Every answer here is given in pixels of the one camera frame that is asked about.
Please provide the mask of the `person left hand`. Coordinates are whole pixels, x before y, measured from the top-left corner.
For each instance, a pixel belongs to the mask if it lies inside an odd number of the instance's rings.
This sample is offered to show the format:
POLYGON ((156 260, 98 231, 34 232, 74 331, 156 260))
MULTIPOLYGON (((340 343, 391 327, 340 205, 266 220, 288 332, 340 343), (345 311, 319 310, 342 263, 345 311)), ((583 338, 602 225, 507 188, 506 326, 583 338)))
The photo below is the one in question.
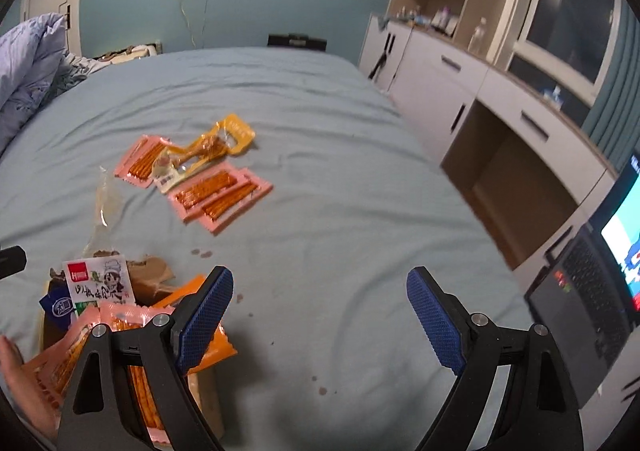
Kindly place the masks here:
POLYGON ((58 440, 58 416, 38 386, 23 369, 21 353, 6 336, 1 336, 1 373, 17 408, 36 431, 55 443, 58 440))

